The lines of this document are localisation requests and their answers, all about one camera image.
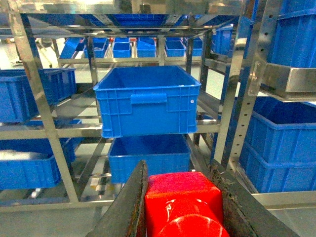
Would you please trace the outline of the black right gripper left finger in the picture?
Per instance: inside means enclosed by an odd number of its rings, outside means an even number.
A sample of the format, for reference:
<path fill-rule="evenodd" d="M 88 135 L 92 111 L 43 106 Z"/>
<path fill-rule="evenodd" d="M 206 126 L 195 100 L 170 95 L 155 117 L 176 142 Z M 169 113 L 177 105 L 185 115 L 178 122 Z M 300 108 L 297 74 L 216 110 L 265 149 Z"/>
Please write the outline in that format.
<path fill-rule="evenodd" d="M 114 202 L 87 236 L 145 237 L 145 194 L 148 183 L 148 167 L 141 160 Z"/>

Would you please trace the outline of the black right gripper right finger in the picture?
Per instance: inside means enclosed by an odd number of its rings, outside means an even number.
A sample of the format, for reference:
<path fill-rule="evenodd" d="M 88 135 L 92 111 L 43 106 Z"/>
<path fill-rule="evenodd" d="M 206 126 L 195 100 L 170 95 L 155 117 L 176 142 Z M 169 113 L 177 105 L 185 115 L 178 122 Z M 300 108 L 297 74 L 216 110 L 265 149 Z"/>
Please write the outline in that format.
<path fill-rule="evenodd" d="M 297 237 L 293 230 L 271 214 L 216 160 L 209 178 L 222 191 L 224 227 L 231 237 Z"/>

